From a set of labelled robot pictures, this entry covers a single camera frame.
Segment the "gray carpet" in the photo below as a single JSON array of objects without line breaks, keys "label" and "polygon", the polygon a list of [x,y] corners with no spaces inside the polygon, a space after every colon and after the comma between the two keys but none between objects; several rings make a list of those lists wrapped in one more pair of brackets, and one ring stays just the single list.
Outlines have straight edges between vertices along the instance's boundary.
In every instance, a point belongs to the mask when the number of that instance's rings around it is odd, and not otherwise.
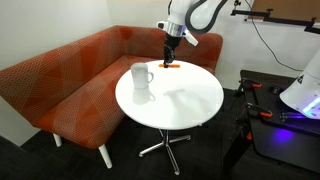
[{"label": "gray carpet", "polygon": [[243,97],[225,89],[223,108],[202,126],[172,131],[173,137],[190,134],[190,141],[171,145],[181,174],[176,176],[165,148],[139,157],[141,150],[161,141],[157,129],[125,118],[106,143],[113,167],[107,169],[98,150],[64,141],[56,147],[50,133],[40,131],[21,148],[0,138],[0,179],[104,179],[104,180],[295,180],[320,179],[320,175],[258,156],[252,147],[228,176],[222,176],[222,158],[230,146],[235,118]]}]

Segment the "sofa leg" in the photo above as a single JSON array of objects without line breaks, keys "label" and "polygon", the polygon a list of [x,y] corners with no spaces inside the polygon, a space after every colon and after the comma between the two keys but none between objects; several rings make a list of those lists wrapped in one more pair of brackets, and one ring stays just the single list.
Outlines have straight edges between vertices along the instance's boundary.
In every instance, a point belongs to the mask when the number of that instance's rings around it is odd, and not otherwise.
[{"label": "sofa leg", "polygon": [[110,160],[110,156],[109,156],[108,150],[106,148],[106,145],[100,146],[99,151],[100,151],[102,158],[103,158],[104,162],[106,163],[108,169],[112,168],[112,162]]},{"label": "sofa leg", "polygon": [[53,134],[54,141],[56,142],[57,147],[60,147],[62,145],[61,137],[59,135]]}]

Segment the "sofa backrest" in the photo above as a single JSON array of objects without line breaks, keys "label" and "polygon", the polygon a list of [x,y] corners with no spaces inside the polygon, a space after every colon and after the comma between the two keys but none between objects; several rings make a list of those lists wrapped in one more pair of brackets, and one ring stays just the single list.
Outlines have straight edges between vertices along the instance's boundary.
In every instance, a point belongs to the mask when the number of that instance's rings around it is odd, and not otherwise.
[{"label": "sofa backrest", "polygon": [[[163,59],[166,32],[159,28],[118,26],[124,41],[125,54]],[[198,45],[193,46],[182,39],[175,50],[177,60],[187,61],[199,66],[216,68],[223,38],[216,33],[193,35]]]},{"label": "sofa backrest", "polygon": [[[222,37],[182,40],[176,59],[215,69]],[[32,124],[122,55],[163,59],[165,32],[114,26],[0,71],[0,96]]]},{"label": "sofa backrest", "polygon": [[0,71],[0,96],[32,123],[118,59],[122,47],[111,27],[25,60]]}]

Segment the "table leg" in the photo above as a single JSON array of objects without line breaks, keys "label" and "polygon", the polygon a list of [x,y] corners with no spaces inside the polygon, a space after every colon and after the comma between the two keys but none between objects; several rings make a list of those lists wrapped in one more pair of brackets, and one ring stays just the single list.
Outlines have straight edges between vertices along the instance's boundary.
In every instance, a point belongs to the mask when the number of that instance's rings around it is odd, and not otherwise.
[{"label": "table leg", "polygon": [[172,139],[172,140],[169,140],[169,131],[168,130],[164,130],[164,132],[162,132],[160,129],[159,129],[159,132],[161,134],[161,137],[163,138],[163,141],[159,144],[156,144],[154,146],[151,146],[149,147],[148,149],[145,149],[143,151],[141,151],[139,153],[139,156],[142,157],[144,154],[150,152],[150,151],[153,151],[155,149],[158,149],[162,146],[166,146],[166,149],[168,151],[168,155],[170,157],[170,160],[171,160],[171,163],[173,165],[173,168],[174,168],[174,173],[176,175],[179,175],[180,174],[180,170],[179,170],[179,167],[178,167],[178,164],[174,158],[174,155],[171,151],[171,148],[169,146],[170,143],[174,143],[174,142],[177,142],[177,141],[181,141],[181,140],[190,140],[191,139],[191,136],[190,135],[186,135],[186,136],[181,136],[181,137],[178,137],[178,138],[175,138],[175,139]]}]

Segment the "mug handle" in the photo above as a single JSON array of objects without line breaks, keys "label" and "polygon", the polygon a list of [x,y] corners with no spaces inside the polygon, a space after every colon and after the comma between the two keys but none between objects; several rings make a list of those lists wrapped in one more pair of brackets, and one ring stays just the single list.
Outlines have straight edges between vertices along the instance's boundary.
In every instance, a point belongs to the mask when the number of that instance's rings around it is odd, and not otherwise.
[{"label": "mug handle", "polygon": [[148,81],[148,83],[150,83],[153,80],[153,73],[152,72],[148,72],[148,74],[151,75],[151,79]]}]

